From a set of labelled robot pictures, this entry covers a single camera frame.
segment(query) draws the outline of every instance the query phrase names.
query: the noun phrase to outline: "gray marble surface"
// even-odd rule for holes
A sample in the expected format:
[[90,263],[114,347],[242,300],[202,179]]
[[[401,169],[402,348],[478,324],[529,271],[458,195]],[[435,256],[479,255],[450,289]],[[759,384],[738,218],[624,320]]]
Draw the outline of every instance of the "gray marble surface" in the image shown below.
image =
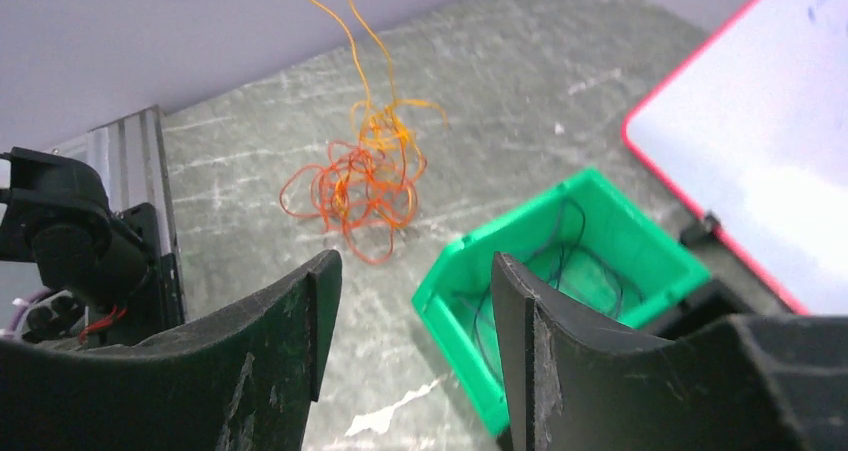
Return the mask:
[[[625,150],[619,128],[705,36],[643,0],[465,0],[382,37],[401,94],[440,103],[451,122],[403,115],[430,167],[392,261],[367,265],[277,204],[292,173],[326,159],[329,140],[352,139],[347,110],[362,89],[341,48],[166,118],[188,310],[205,315],[340,249],[342,303],[304,448],[496,449],[410,298],[445,244],[586,166],[676,233],[686,211]],[[360,53],[385,100],[382,55],[370,42]],[[777,311],[726,251],[700,256]]]

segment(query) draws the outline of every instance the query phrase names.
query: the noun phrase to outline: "black wire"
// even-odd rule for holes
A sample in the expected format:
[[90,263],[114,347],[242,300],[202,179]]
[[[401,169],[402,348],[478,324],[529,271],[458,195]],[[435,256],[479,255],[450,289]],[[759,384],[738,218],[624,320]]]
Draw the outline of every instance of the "black wire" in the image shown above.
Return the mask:
[[[580,213],[580,230],[577,233],[576,239],[574,241],[560,241],[559,244],[559,256],[558,259],[554,260],[551,263],[551,272],[548,276],[546,282],[552,288],[561,291],[561,288],[565,286],[569,294],[574,296],[576,299],[587,302],[583,293],[580,292],[575,286],[571,285],[567,281],[563,281],[563,275],[565,274],[565,268],[568,266],[571,258],[577,253],[582,252],[586,256],[588,256],[595,264],[604,271],[604,279],[607,281],[607,284],[616,289],[616,299],[615,304],[613,305],[613,309],[604,313],[607,314],[612,319],[618,319],[621,315],[621,308],[624,302],[624,290],[625,288],[632,289],[636,296],[639,299],[639,302],[644,301],[644,294],[642,290],[639,289],[638,286],[631,280],[630,278],[624,276],[619,273],[613,266],[611,266],[605,259],[599,256],[594,250],[586,246],[582,243],[583,235],[586,232],[586,211],[583,209],[580,204],[574,201],[571,198],[565,198],[562,200],[562,205],[559,208],[557,213],[557,218],[554,224],[554,230],[548,237],[545,244],[536,248],[532,253],[530,253],[530,257],[522,262],[525,265],[529,265],[531,261],[535,260],[539,256],[541,256],[545,251],[548,251],[556,242],[557,237],[559,236],[560,227],[562,224],[563,214],[565,209],[568,206],[572,206],[574,209]],[[503,381],[495,371],[496,367],[492,364],[491,359],[489,358],[489,354],[486,352],[486,349],[483,347],[483,340],[480,337],[480,329],[478,326],[478,322],[481,319],[481,315],[483,314],[483,306],[486,303],[486,299],[491,297],[491,286],[487,286],[483,292],[482,297],[480,298],[480,302],[477,304],[476,308],[473,308],[472,305],[460,294],[454,293],[454,297],[458,298],[469,310],[473,310],[474,318],[471,321],[471,330],[474,335],[474,341],[477,348],[480,350],[480,355],[483,357],[483,361],[486,364],[486,367],[489,369],[489,373],[498,381],[501,385],[503,385]],[[483,317],[485,323],[491,328],[496,329],[495,324],[491,322],[488,318]]]

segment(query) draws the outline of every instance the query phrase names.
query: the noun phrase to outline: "green container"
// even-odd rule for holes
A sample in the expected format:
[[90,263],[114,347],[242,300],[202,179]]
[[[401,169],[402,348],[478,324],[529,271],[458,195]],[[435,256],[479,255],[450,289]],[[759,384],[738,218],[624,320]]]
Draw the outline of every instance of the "green container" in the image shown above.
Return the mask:
[[[574,242],[578,236],[584,249],[567,248],[572,253],[559,289],[631,327],[647,324],[710,277],[594,169],[447,245],[412,304],[492,435],[509,425],[488,291],[494,253],[509,253],[547,279],[559,272],[552,269],[563,250],[540,250],[554,238]],[[612,278],[603,266],[620,276]]]

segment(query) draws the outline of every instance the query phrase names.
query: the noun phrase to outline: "white wall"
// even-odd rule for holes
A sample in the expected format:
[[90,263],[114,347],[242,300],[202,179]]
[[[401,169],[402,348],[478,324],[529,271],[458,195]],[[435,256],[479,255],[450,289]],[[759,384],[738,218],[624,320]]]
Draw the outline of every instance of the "white wall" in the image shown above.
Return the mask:
[[[357,0],[378,28],[450,1]],[[654,1],[712,29],[746,0]],[[0,150],[175,111],[343,41],[304,0],[0,0]]]

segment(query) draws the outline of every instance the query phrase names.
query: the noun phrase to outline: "orange wire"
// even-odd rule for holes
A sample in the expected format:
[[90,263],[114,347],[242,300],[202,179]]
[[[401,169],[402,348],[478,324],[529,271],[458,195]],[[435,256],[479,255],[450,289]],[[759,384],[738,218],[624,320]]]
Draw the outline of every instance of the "orange wire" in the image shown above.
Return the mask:
[[[362,80],[365,99],[355,103],[350,110],[351,127],[358,138],[357,143],[330,143],[327,148],[330,164],[309,164],[297,171],[280,190],[280,206],[283,211],[297,218],[321,218],[325,232],[341,233],[357,257],[371,264],[384,263],[394,250],[395,232],[408,226],[415,217],[418,209],[415,182],[427,168],[427,159],[415,143],[415,133],[404,126],[396,110],[400,106],[436,109],[442,114],[445,126],[447,115],[434,103],[398,99],[388,50],[359,14],[353,0],[348,0],[357,20],[380,47],[388,63],[392,102],[378,110],[372,102],[371,89],[359,62],[356,42],[350,29],[325,5],[317,0],[308,1],[329,14],[344,29],[350,42],[354,65]],[[360,108],[364,116],[357,126]],[[294,181],[309,171],[314,172],[309,189],[315,211],[290,211],[284,199],[286,191]],[[384,254],[371,257],[357,248],[352,232],[358,228],[378,225],[388,226],[389,247]]]

